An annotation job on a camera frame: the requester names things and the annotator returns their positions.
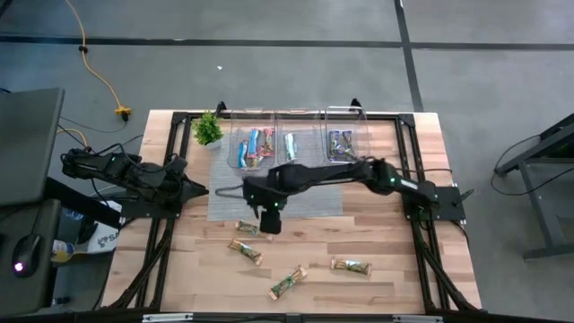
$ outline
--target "computer mouse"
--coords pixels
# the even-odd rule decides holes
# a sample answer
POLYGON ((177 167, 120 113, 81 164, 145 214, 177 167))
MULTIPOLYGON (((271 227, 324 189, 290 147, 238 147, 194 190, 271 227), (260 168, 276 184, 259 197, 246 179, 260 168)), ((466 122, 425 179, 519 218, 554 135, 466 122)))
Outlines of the computer mouse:
POLYGON ((31 233, 16 243, 12 254, 12 270, 17 277, 29 277, 36 272, 42 237, 31 233))

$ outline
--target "gray mat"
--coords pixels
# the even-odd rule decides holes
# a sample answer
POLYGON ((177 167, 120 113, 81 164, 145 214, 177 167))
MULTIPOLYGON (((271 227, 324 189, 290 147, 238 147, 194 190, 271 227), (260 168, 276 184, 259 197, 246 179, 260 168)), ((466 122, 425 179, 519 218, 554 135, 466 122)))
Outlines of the gray mat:
MULTIPOLYGON (((294 131, 295 142, 298 152, 297 163, 307 166, 319 166, 325 158, 320 151, 320 139, 316 139, 314 133, 294 131)), ((282 153, 284 143, 283 135, 279 134, 277 161, 282 161, 285 154, 282 153)), ((207 207, 207 221, 231 221, 239 219, 251 219, 253 211, 247 206, 245 200, 221 197, 215 195, 215 189, 234 187, 241 184, 241 177, 245 171, 235 170, 227 163, 230 150, 230 136, 222 139, 222 147, 212 152, 211 177, 209 181, 209 205, 207 207)), ((250 172, 249 175, 264 176, 268 170, 250 172)), ((241 189, 226 192, 241 195, 241 189)), ((281 212, 283 219, 300 219, 319 216, 343 215, 343 199, 341 189, 338 186, 324 186, 311 188, 310 190, 289 197, 287 206, 281 212)))

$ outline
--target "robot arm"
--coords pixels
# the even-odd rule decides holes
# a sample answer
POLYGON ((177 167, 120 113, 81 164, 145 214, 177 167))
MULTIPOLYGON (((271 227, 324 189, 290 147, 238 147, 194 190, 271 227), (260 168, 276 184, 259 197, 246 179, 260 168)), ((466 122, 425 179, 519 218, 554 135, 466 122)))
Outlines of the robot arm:
POLYGON ((432 182, 417 183, 400 176, 396 168, 380 159, 368 159, 345 165, 309 168, 299 164, 285 164, 269 170, 266 177, 247 176, 243 179, 243 198, 259 217, 260 230, 278 234, 281 232, 279 211, 287 204, 289 196, 309 188, 346 182, 360 182, 371 192, 389 195, 393 192, 409 196, 423 208, 439 204, 436 187, 432 182))
MULTIPOLYGON (((74 179, 100 179, 126 188, 129 195, 137 197, 137 202, 153 206, 157 213, 179 213, 188 199, 208 193, 203 185, 190 180, 183 172, 187 166, 183 158, 172 155, 167 165, 162 167, 141 162, 142 157, 121 149, 122 153, 107 154, 71 149, 61 156, 62 172, 74 179)), ((138 207, 134 214, 122 212, 122 215, 140 217, 139 210, 141 208, 138 207)))

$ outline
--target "desk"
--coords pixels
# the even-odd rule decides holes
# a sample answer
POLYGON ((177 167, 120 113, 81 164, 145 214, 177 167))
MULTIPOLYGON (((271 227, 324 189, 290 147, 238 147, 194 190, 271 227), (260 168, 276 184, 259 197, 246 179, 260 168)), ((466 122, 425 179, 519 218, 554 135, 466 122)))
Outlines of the desk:
MULTIPOLYGON (((163 162, 172 112, 150 111, 140 151, 144 161, 163 162)), ((424 168, 448 168, 437 114, 418 113, 414 119, 424 168)), ((221 124, 223 132, 229 133, 229 120, 221 124)), ((400 165, 393 124, 370 121, 369 131, 371 154, 400 165)), ((176 147, 181 136, 178 135, 176 147)), ((209 151, 190 140, 186 159, 186 174, 207 185, 209 151)), ((445 171, 426 175, 437 185, 452 182, 445 171)), ((207 222, 208 196, 191 200, 176 221, 161 310, 423 313, 413 235, 404 218, 401 197, 376 196, 357 183, 343 184, 341 189, 344 216, 284 220, 282 233, 272 243, 235 231, 234 222, 207 222), (227 248, 232 238, 242 238, 263 252, 261 266, 235 257, 227 248), (371 277, 331 271, 332 256, 371 262, 371 277), (266 290, 298 264, 307 269, 307 278, 278 301, 272 301, 266 290)), ((138 219, 120 233, 102 305, 115 301, 140 270, 150 223, 151 220, 138 219)), ((446 272, 465 297, 480 307, 464 235, 452 223, 436 223, 436 230, 446 272)), ((153 291, 154 275, 148 295, 153 291)), ((430 275, 430 281, 433 300, 438 304, 434 275, 430 275)))

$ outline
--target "black stand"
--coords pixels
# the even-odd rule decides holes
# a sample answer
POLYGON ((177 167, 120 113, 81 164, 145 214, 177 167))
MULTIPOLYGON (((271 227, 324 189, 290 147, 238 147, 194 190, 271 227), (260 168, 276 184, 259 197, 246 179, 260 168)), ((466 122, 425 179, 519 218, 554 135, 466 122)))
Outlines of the black stand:
MULTIPOLYGON (((574 167, 574 114, 542 132, 540 139, 540 143, 534 147, 499 166, 495 170, 496 174, 504 177, 512 170, 520 170, 526 189, 530 191, 535 187, 535 169, 540 170, 550 165, 574 167)), ((560 192, 543 196, 540 191, 541 189, 530 192, 528 197, 535 209, 546 247, 528 251, 523 258, 547 258, 574 254, 574 244, 566 243, 559 224, 559 216, 567 217, 568 214, 561 214, 564 213, 563 210, 561 213, 552 210, 552 204, 559 203, 555 198, 552 201, 552 196, 558 196, 560 192)))

